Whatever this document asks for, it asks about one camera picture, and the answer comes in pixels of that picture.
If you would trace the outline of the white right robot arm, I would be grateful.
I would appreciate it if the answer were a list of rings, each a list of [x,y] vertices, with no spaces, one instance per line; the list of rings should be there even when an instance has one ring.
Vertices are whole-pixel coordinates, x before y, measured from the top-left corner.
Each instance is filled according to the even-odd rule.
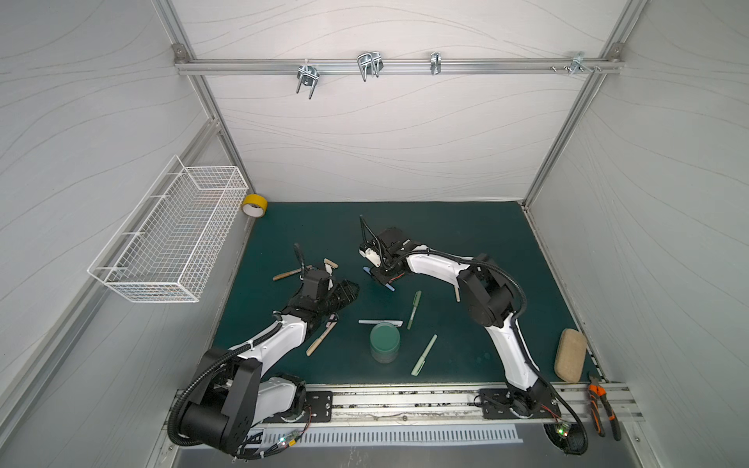
[[[360,229],[359,253],[371,264],[368,274],[378,284],[393,290],[393,283],[409,274],[448,283],[458,291],[471,319],[487,331],[503,365],[506,391],[485,399],[483,407],[505,408],[518,419],[546,411],[554,419],[544,426],[552,445],[568,456],[587,452],[589,438],[579,415],[532,359],[519,324],[528,298],[514,278],[484,253],[477,257],[445,253],[417,243],[396,227],[376,234],[364,218]]]

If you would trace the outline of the pale blue white pen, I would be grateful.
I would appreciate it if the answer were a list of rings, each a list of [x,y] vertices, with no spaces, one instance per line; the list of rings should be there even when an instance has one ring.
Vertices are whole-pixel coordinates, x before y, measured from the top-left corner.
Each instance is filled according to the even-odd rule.
[[[372,320],[372,319],[360,319],[358,320],[358,324],[360,325],[380,325],[380,324],[388,324],[392,325],[393,327],[400,328],[403,326],[403,321],[401,320]]]

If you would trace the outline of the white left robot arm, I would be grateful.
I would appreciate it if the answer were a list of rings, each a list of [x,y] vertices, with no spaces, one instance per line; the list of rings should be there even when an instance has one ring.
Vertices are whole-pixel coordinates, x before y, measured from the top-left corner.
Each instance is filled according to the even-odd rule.
[[[335,278],[329,265],[309,264],[300,245],[300,287],[274,312],[273,323],[246,341],[202,356],[196,372],[173,404],[167,435],[179,447],[206,445],[246,461],[276,456],[298,442],[297,430],[262,448],[254,428],[265,419],[310,418],[303,380],[266,373],[302,346],[323,325],[335,321],[359,296],[358,284]]]

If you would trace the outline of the dark green pen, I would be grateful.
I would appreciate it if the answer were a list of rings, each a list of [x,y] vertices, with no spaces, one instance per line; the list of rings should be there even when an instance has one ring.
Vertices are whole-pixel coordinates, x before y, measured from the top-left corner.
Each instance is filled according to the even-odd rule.
[[[415,314],[417,314],[417,308],[419,308],[419,302],[421,301],[421,295],[422,291],[416,291],[413,301],[412,301],[412,311],[410,314],[410,318],[407,325],[407,330],[410,330],[413,327],[413,322],[415,320]]]

